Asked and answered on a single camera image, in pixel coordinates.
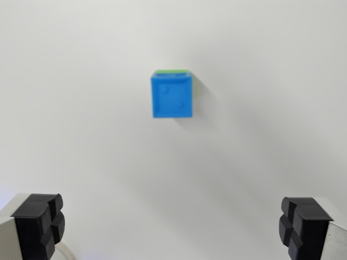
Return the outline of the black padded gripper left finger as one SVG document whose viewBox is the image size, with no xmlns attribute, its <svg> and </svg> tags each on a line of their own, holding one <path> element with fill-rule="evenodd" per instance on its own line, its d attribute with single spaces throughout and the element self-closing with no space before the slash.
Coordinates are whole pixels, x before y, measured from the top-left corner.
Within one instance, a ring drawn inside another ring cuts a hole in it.
<svg viewBox="0 0 347 260">
<path fill-rule="evenodd" d="M 18 193 L 1 209 L 1 259 L 51 259 L 65 231 L 58 194 Z"/>
</svg>

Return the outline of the black padded gripper right finger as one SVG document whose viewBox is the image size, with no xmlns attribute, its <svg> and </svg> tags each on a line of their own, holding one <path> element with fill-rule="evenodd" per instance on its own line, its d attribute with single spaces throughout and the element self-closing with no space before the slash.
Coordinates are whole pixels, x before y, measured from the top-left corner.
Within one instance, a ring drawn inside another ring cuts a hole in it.
<svg viewBox="0 0 347 260">
<path fill-rule="evenodd" d="M 284 197 L 279 236 L 290 259 L 346 259 L 346 215 L 323 197 Z"/>
</svg>

